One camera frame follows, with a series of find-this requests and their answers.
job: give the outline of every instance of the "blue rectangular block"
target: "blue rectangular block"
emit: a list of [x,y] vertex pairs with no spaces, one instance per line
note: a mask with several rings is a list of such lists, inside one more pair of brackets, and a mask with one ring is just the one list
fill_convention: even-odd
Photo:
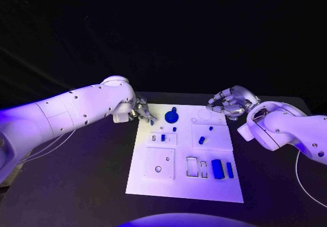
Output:
[[233,178],[233,169],[230,162],[226,163],[226,171],[228,171],[228,177]]
[[215,179],[223,179],[225,178],[225,174],[223,174],[222,161],[219,159],[212,160],[212,165],[213,165]]

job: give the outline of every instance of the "white board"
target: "white board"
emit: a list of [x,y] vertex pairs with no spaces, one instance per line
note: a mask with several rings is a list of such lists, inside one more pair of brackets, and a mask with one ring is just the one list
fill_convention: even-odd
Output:
[[[179,120],[170,124],[164,114],[173,107],[177,109]],[[138,123],[125,193],[243,203],[225,115],[207,111],[204,106],[148,104],[148,108],[158,121],[153,126],[145,121]],[[202,145],[200,136],[206,138]],[[173,156],[164,162],[168,152]],[[199,177],[187,177],[187,157],[197,158]],[[223,163],[225,179],[220,180],[213,177],[215,159]],[[228,177],[226,162],[232,164],[233,178]],[[167,172],[155,172],[157,166]]]

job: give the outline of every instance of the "circular hole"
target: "circular hole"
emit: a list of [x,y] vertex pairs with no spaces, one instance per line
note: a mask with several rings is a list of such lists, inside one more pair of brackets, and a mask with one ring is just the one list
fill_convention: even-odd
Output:
[[160,171],[161,171],[161,167],[157,166],[157,167],[155,167],[155,172],[158,173]]

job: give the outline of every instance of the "dark table surface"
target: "dark table surface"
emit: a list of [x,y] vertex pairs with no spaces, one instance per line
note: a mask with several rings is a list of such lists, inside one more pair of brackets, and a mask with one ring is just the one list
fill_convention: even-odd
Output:
[[[148,103],[206,105],[212,95],[141,92]],[[281,101],[310,114],[295,97]],[[297,149],[269,151],[246,142],[228,120],[243,203],[125,194],[138,120],[115,124],[108,116],[78,129],[66,143],[27,162],[0,204],[0,226],[117,226],[163,213],[200,213],[258,226],[327,226],[327,208],[304,193],[295,177]],[[308,193],[327,204],[327,166],[300,155],[298,173]]]

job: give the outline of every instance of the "robotic hand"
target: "robotic hand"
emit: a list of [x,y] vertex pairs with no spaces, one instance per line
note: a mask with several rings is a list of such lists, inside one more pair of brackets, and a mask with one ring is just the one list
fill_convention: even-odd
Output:
[[[212,105],[220,98],[223,106]],[[219,92],[206,108],[235,121],[246,112],[246,123],[238,128],[246,141],[255,138],[272,151],[291,144],[310,159],[327,165],[327,116],[307,116],[287,103],[262,102],[240,86]]]
[[0,110],[0,182],[26,153],[43,142],[114,115],[114,122],[135,117],[157,120],[147,100],[135,97],[128,80],[108,77],[101,84],[82,87],[46,100]]

